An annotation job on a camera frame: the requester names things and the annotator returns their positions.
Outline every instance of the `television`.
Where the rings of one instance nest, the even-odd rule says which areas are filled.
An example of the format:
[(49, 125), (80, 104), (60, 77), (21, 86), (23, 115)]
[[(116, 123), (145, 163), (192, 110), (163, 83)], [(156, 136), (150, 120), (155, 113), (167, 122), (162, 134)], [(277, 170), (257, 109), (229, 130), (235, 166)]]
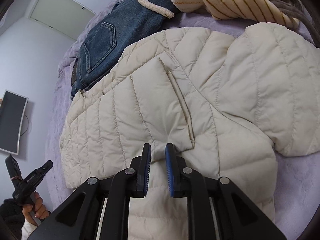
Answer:
[(28, 98), (6, 90), (0, 105), (0, 150), (19, 154), (19, 141)]

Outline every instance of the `lavender plush bedspread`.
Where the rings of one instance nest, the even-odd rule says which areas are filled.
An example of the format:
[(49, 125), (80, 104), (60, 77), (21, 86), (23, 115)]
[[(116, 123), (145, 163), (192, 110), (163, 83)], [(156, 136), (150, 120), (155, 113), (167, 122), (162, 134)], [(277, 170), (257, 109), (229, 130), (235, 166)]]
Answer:
[[(106, 4), (106, 9), (88, 23), (85, 31), (66, 52), (58, 67), (59, 79), (54, 91), (45, 152), (46, 160), (50, 159), (53, 161), (53, 169), (46, 177), (54, 209), (72, 193), (72, 190), (67, 189), (65, 186), (61, 166), (59, 138), (71, 104), (70, 82), (73, 61), (89, 30), (111, 11), (117, 1), (119, 0)], [(162, 28), (197, 26), (238, 37), (247, 26), (252, 24), (255, 24), (255, 22), (251, 20), (216, 21), (209, 14), (180, 13), (172, 20), (168, 20)], [(303, 24), (300, 24), (298, 33), (306, 40), (312, 42), (308, 30)], [(275, 192), (276, 225), (283, 231), (288, 240), (296, 240), (310, 222), (320, 202), (320, 153), (294, 158), (284, 158), (277, 154), (277, 160), (279, 166)]]

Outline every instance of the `jeans back pocket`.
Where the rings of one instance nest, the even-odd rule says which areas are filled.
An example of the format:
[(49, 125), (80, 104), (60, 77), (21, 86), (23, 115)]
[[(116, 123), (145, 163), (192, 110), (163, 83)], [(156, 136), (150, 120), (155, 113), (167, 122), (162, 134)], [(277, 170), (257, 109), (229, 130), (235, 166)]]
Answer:
[(82, 44), (82, 48), (85, 53), (87, 73), (89, 74), (92, 70), (99, 66), (99, 64), (115, 47), (115, 27), (112, 24), (102, 22), (94, 34)]

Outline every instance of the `fuzzy cream strap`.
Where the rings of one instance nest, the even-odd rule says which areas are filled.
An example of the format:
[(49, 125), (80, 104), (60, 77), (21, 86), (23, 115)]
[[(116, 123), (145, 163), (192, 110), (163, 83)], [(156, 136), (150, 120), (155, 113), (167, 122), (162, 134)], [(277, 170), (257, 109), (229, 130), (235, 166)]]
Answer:
[(174, 13), (172, 11), (168, 10), (167, 8), (161, 7), (159, 5), (153, 4), (153, 3), (149, 2), (148, 0), (138, 0), (138, 2), (142, 6), (148, 8), (154, 12), (159, 13), (159, 14), (163, 15), (164, 17), (171, 19), (174, 16)]

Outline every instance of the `hand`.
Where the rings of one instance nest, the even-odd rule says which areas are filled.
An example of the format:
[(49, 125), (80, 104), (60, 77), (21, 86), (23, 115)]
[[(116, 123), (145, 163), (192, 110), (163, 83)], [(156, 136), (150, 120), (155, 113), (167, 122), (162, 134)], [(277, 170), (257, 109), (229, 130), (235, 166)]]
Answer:
[[(39, 193), (35, 192), (35, 198), (36, 198), (36, 203), (35, 203), (35, 212), (36, 212), (36, 218), (39, 219), (45, 219), (49, 216), (49, 212), (45, 205), (42, 204), (43, 200), (40, 198)], [(25, 204), (22, 206), (22, 213), (26, 220), (34, 225), (37, 226), (37, 223), (33, 220), (33, 218), (30, 215), (30, 212), (32, 211), (32, 205), (30, 204)]]

